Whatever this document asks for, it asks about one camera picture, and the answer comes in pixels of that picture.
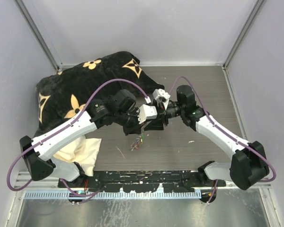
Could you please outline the black floral plush blanket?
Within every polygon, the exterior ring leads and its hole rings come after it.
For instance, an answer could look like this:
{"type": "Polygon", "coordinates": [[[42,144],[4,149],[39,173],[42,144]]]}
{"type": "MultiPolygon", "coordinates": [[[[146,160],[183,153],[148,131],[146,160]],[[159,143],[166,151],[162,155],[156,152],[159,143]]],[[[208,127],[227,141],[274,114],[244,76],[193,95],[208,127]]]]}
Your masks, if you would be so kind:
{"type": "Polygon", "coordinates": [[[142,92],[126,83],[127,80],[140,86],[146,94],[164,89],[144,72],[139,63],[132,53],[120,51],[41,79],[35,88],[39,120],[35,136],[43,135],[74,117],[94,91],[109,80],[119,81],[106,85],[95,95],[96,99],[106,99],[122,89],[142,97],[142,92]]]}

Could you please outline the aluminium frame post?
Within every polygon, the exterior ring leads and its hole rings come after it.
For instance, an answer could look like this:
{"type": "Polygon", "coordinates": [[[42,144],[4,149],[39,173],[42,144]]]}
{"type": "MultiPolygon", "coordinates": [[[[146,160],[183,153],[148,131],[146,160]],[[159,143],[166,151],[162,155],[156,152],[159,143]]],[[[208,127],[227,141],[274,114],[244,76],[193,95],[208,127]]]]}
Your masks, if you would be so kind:
{"type": "Polygon", "coordinates": [[[229,66],[230,62],[232,61],[234,55],[236,54],[237,50],[239,49],[241,43],[243,42],[244,38],[246,37],[246,35],[248,34],[249,30],[251,29],[254,21],[256,20],[258,14],[260,13],[262,7],[264,6],[264,4],[266,3],[266,0],[257,0],[251,10],[251,12],[249,13],[242,29],[240,30],[240,33],[238,35],[238,37],[236,38],[229,54],[227,55],[227,58],[224,62],[224,64],[222,65],[223,69],[227,69],[227,67],[229,66]]]}
{"type": "Polygon", "coordinates": [[[15,0],[14,1],[27,22],[29,28],[34,34],[36,40],[56,71],[61,71],[63,63],[53,46],[45,26],[40,19],[38,12],[32,0],[15,0]]]}

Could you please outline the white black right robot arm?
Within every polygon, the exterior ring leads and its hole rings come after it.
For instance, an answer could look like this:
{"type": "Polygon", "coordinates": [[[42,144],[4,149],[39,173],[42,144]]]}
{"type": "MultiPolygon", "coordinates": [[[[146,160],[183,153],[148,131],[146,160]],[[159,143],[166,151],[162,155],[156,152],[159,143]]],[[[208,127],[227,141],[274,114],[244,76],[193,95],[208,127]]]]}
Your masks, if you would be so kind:
{"type": "Polygon", "coordinates": [[[198,181],[209,186],[215,180],[231,181],[242,190],[264,180],[269,165],[264,147],[258,141],[249,142],[219,124],[203,107],[198,105],[193,89],[188,85],[177,88],[177,101],[163,89],[153,92],[154,100],[146,99],[139,108],[142,130],[162,130],[169,119],[180,117],[192,130],[207,137],[230,159],[228,163],[209,161],[198,168],[198,181]]]}

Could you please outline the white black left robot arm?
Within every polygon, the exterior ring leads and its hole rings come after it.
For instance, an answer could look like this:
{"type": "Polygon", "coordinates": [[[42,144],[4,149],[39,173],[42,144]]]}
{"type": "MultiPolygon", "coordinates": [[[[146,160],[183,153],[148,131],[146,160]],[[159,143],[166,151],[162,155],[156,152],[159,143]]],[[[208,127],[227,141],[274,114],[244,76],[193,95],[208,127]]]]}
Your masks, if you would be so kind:
{"type": "Polygon", "coordinates": [[[85,183],[83,169],[77,161],[65,162],[54,157],[55,153],[75,139],[96,131],[104,125],[117,123],[125,128],[139,125],[138,109],[133,108],[136,97],[128,90],[120,90],[106,100],[93,99],[87,109],[78,112],[53,130],[35,137],[20,139],[21,153],[33,181],[49,176],[68,181],[74,187],[85,183]]]}

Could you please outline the left aluminium frame post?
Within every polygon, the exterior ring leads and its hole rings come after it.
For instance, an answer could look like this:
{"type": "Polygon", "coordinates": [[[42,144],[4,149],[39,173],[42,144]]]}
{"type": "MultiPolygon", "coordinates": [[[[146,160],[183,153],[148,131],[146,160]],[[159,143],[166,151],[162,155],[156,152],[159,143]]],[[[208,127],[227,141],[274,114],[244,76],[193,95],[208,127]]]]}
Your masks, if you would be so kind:
{"type": "Polygon", "coordinates": [[[56,71],[61,71],[63,63],[53,46],[45,26],[40,19],[38,12],[32,0],[15,0],[14,1],[27,22],[29,28],[34,34],[36,40],[56,71]]]}

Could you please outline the right aluminium frame post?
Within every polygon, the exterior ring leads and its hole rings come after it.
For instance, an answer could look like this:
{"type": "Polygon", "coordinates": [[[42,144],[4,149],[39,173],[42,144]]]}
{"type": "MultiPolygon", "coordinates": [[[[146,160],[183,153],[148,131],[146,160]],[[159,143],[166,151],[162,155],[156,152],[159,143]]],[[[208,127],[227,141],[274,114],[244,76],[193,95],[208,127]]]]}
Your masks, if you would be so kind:
{"type": "Polygon", "coordinates": [[[238,35],[238,37],[236,38],[229,54],[227,55],[227,58],[224,62],[224,64],[222,65],[223,69],[227,69],[227,67],[229,66],[230,62],[232,61],[234,55],[236,54],[237,50],[239,49],[241,43],[243,42],[244,38],[246,37],[246,35],[248,34],[249,30],[251,29],[254,21],[256,20],[258,14],[260,13],[262,7],[264,6],[264,4],[266,3],[266,0],[257,0],[251,10],[251,12],[249,13],[242,29],[240,30],[240,33],[238,35]]]}

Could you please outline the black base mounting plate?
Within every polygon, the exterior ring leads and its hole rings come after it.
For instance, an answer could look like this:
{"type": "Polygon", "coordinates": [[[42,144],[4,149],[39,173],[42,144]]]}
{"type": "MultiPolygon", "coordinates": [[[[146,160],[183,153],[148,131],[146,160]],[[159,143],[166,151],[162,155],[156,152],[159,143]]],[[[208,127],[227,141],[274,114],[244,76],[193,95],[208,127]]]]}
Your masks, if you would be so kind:
{"type": "Polygon", "coordinates": [[[119,192],[122,189],[125,193],[155,192],[162,186],[163,191],[169,193],[194,192],[198,187],[212,188],[215,181],[191,170],[94,171],[93,176],[80,175],[67,185],[73,189],[86,188],[91,192],[119,192]]]}

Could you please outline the cream white cloth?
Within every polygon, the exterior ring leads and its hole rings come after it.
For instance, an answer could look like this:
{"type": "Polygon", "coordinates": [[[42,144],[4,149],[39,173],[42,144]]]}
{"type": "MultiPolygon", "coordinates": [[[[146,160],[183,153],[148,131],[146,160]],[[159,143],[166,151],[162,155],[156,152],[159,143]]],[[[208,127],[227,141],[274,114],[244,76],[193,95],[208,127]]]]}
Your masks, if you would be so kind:
{"type": "Polygon", "coordinates": [[[54,157],[68,163],[76,162],[85,175],[93,176],[101,141],[99,138],[87,139],[81,136],[57,151],[54,157]]]}

